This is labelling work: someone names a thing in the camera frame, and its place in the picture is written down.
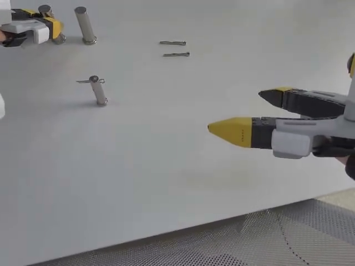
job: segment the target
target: white tabletop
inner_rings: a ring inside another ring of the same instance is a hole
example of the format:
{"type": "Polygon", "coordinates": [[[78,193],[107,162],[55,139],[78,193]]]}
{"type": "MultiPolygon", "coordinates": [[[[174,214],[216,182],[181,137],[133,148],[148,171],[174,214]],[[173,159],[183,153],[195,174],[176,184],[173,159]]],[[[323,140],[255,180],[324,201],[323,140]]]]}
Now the white tabletop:
{"type": "MultiPolygon", "coordinates": [[[[291,116],[258,92],[346,94],[355,3],[61,0],[66,44],[0,49],[0,260],[19,266],[354,186],[335,159],[274,158],[207,130],[291,116]],[[81,43],[86,6],[98,44],[81,43]],[[187,46],[158,45],[185,40],[187,46]],[[163,58],[168,52],[189,58],[163,58]],[[105,108],[90,85],[106,79],[105,108]]],[[[13,0],[37,9],[44,0],[13,0]]]]}

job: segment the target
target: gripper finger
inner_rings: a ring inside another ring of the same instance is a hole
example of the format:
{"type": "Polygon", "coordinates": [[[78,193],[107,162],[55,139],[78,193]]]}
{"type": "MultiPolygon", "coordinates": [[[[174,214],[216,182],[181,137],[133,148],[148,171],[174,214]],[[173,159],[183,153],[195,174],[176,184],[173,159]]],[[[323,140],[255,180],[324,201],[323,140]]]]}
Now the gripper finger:
{"type": "Polygon", "coordinates": [[[338,117],[344,113],[346,96],[280,87],[259,92],[271,105],[310,118],[338,117]]]}

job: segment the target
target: perforated metal grating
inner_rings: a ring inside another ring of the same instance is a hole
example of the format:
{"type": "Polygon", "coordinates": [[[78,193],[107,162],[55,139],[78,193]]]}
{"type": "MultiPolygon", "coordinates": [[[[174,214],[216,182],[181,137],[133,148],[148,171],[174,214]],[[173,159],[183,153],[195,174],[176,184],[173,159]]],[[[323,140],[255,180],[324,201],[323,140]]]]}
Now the perforated metal grating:
{"type": "Polygon", "coordinates": [[[355,265],[354,235],[354,212],[312,199],[33,266],[355,265]]]}

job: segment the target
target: white robot part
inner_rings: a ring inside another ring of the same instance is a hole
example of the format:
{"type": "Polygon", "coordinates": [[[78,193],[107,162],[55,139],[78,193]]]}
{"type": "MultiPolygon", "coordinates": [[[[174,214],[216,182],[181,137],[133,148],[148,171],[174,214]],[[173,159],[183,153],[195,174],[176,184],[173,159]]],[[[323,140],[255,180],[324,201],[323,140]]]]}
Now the white robot part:
{"type": "Polygon", "coordinates": [[[0,119],[5,116],[5,101],[0,94],[0,119]]]}
{"type": "Polygon", "coordinates": [[[21,33],[33,32],[33,42],[35,44],[45,43],[49,40],[49,28],[37,20],[14,21],[11,24],[5,24],[0,27],[5,32],[21,33]]]}
{"type": "Polygon", "coordinates": [[[11,23],[10,0],[0,0],[0,25],[11,23]]]}
{"type": "Polygon", "coordinates": [[[272,132],[271,146],[275,154],[294,155],[306,157],[313,149],[313,137],[291,132],[272,132]]]}

